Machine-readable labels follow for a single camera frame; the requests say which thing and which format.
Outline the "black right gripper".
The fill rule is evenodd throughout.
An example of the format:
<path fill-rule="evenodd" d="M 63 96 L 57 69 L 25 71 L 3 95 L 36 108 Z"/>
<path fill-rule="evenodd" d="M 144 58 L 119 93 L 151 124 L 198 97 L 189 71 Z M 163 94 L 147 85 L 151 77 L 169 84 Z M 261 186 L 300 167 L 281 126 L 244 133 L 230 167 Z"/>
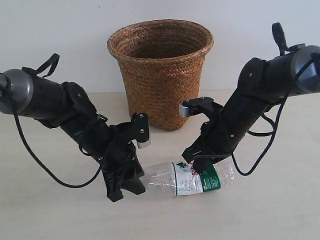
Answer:
<path fill-rule="evenodd" d="M 207 113 L 209 121 L 202 124 L 199 137 L 182 153 L 182 157 L 188 163 L 193 160 L 192 167 L 198 174 L 211 167 L 212 161 L 208 157 L 195 158 L 196 156 L 214 155 L 212 160 L 217 163 L 229 157 L 240 142 L 238 110 L 209 110 Z"/>

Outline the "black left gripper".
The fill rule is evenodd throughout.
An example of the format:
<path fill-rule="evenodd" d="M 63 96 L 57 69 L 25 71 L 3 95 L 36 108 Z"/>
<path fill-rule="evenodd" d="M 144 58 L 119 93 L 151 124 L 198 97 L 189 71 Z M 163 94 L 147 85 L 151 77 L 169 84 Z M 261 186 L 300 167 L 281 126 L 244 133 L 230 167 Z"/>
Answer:
<path fill-rule="evenodd" d="M 109 125 L 107 128 L 106 150 L 103 153 L 102 175 L 106 186 L 106 196 L 112 202 L 123 199 L 123 190 L 135 195 L 143 194 L 146 188 L 140 177 L 144 171 L 132 143 L 137 138 L 136 127 L 132 122 Z M 124 174 L 120 184 L 120 175 Z"/>

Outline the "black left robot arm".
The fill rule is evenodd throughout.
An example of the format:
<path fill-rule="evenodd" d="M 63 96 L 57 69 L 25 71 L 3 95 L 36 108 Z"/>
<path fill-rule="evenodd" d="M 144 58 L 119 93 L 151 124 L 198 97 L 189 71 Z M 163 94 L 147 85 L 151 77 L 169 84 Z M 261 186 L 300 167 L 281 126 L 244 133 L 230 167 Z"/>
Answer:
<path fill-rule="evenodd" d="M 84 155 L 99 164 L 111 201 L 121 200 L 123 190 L 136 195 L 145 192 L 136 149 L 150 144 L 147 114 L 134 113 L 128 122 L 108 125 L 77 83 L 57 83 L 27 69 L 0 75 L 0 111 L 32 118 L 49 129 L 61 128 Z"/>

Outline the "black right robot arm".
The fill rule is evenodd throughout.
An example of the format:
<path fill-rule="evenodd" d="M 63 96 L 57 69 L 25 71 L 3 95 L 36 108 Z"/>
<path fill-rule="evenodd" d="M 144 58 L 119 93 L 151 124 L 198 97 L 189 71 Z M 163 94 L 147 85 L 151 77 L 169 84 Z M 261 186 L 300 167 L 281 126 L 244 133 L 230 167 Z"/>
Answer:
<path fill-rule="evenodd" d="M 235 91 L 220 105 L 211 97 L 180 103 L 184 117 L 205 114 L 199 137 L 182 153 L 201 174 L 228 158 L 253 124 L 287 97 L 319 93 L 320 48 L 299 44 L 271 60 L 252 58 L 242 68 Z"/>

